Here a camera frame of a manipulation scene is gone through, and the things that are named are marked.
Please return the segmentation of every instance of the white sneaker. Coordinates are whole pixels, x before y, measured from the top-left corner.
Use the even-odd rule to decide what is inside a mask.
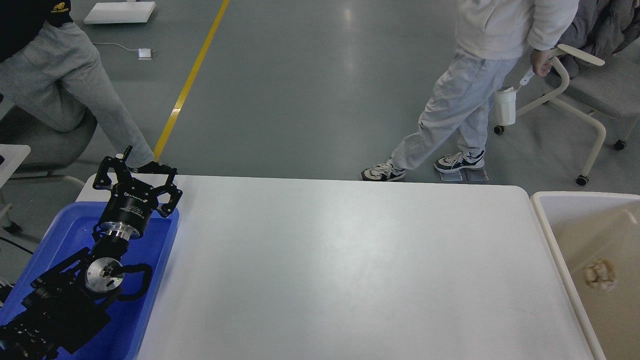
[[[404,177],[406,169],[397,168],[389,160],[386,163],[366,168],[360,173],[364,181],[397,181]]]
[[[469,152],[466,155],[462,152],[449,154],[438,159],[433,166],[444,174],[451,174],[461,168],[481,168],[484,166],[484,150],[477,156],[471,156]]]

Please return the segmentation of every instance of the black cable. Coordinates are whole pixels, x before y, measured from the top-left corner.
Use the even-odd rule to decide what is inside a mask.
[[[13,245],[13,246],[17,247],[18,249],[20,249],[20,250],[24,250],[24,251],[26,251],[26,252],[30,253],[31,255],[33,255],[33,251],[31,251],[31,250],[29,250],[29,249],[27,249],[27,248],[21,247],[20,245],[18,245],[18,244],[16,244],[16,243],[14,243],[13,241],[11,241],[11,240],[9,240],[9,239],[6,239],[6,238],[3,238],[2,236],[0,236],[0,240],[2,240],[2,241],[6,241],[6,242],[10,243],[11,245]]]

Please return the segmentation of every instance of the chair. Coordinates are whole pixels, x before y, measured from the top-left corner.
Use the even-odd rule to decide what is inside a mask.
[[[46,126],[38,119],[17,106],[12,107],[0,119],[0,143],[29,145],[31,152],[15,171],[16,174],[46,173],[44,176],[14,177],[12,181],[65,181],[78,186],[84,182],[63,175],[54,175],[54,171],[71,165],[86,149],[93,137],[97,122],[93,114],[86,112],[80,124],[68,133],[60,133]],[[20,230],[8,216],[0,218],[2,227],[10,233]]]
[[[569,74],[560,60],[558,60],[558,56],[562,54],[571,54],[592,63],[599,60],[578,49],[567,45],[559,45],[555,53],[552,53],[551,59],[557,74],[551,73],[545,78],[547,84],[554,88],[545,92],[546,94],[539,99],[520,108],[516,112],[516,116],[521,116],[539,105],[551,102],[596,129],[598,133],[596,140],[580,175],[575,180],[578,185],[585,186],[589,182],[589,172],[604,144],[607,134],[604,125],[592,115],[597,111],[628,123],[625,134],[613,145],[616,150],[624,149],[627,144],[627,138],[640,117],[640,97],[638,96],[638,91],[640,90],[638,85],[640,65],[613,55],[607,59],[606,63],[600,60],[598,65],[604,64],[601,67],[582,70],[579,76],[570,80]],[[591,110],[588,113],[578,110],[567,102],[558,99],[557,97],[560,94],[571,97]],[[494,131],[497,134],[501,134],[504,131],[504,127],[497,126]]]

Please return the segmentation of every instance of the human hand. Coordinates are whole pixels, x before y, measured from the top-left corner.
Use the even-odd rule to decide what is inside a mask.
[[[531,65],[536,75],[544,78],[551,71],[552,62],[549,61],[551,50],[536,50],[531,53]]]

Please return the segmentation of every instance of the white cup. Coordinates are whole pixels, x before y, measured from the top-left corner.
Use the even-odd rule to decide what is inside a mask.
[[[501,88],[493,94],[493,107],[498,125],[508,126],[516,123],[516,93],[513,87]]]

